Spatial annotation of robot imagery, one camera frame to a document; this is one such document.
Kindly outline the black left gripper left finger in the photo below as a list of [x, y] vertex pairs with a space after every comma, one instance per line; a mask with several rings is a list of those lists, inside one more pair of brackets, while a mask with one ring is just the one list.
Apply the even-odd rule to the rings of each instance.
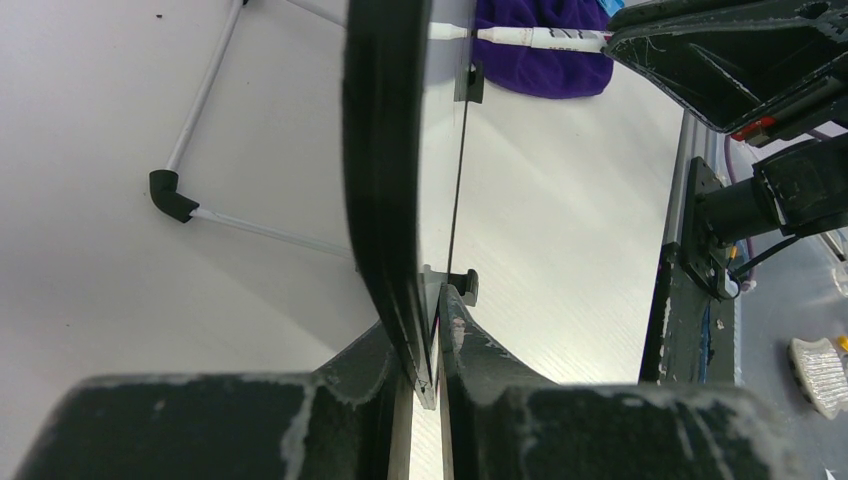
[[381, 324], [309, 373], [88, 378], [16, 477], [386, 479], [400, 380]]

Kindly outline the black framed whiteboard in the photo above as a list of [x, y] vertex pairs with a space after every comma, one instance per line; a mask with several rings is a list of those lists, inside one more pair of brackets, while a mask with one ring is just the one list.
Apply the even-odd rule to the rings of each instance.
[[342, 176], [349, 243], [339, 246], [203, 207], [181, 194], [179, 168], [244, 3], [233, 1], [149, 197], [168, 217], [202, 219], [354, 261], [406, 376], [428, 410], [437, 403], [436, 327], [452, 269], [467, 111], [482, 97], [472, 59], [472, 1], [351, 1], [319, 17], [345, 33]]

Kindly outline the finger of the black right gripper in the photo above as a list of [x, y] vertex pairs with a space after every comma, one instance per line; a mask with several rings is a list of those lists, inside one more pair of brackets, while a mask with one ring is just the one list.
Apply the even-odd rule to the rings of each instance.
[[720, 133], [816, 80], [847, 78], [844, 1], [648, 1], [608, 28], [608, 57]]

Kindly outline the white whiteboard marker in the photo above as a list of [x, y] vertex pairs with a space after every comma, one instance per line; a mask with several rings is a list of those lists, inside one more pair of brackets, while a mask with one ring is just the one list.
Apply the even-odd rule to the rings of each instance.
[[430, 40], [478, 39], [497, 45], [532, 49], [601, 53], [613, 34], [607, 31], [552, 27], [489, 27], [474, 29], [430, 22]]

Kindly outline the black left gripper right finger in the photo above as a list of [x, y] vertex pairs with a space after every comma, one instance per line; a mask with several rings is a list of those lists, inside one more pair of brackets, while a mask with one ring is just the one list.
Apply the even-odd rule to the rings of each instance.
[[439, 295], [449, 479], [801, 479], [775, 414], [732, 386], [560, 385]]

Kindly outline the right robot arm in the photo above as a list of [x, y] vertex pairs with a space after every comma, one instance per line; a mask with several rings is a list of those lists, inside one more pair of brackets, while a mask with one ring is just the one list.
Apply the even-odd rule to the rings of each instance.
[[719, 272], [718, 251], [780, 231], [783, 244], [847, 223], [847, 138], [811, 137], [847, 123], [843, 1], [648, 1], [609, 22], [604, 53], [653, 83], [710, 130], [753, 147], [787, 146], [752, 176], [710, 189], [691, 171], [681, 253], [720, 296], [744, 264]]

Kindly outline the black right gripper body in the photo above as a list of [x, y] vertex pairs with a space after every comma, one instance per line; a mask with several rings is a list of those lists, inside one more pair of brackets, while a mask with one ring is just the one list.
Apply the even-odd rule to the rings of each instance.
[[847, 78], [828, 76], [769, 108], [754, 122], [730, 134], [752, 147], [789, 141], [832, 122], [847, 129]]

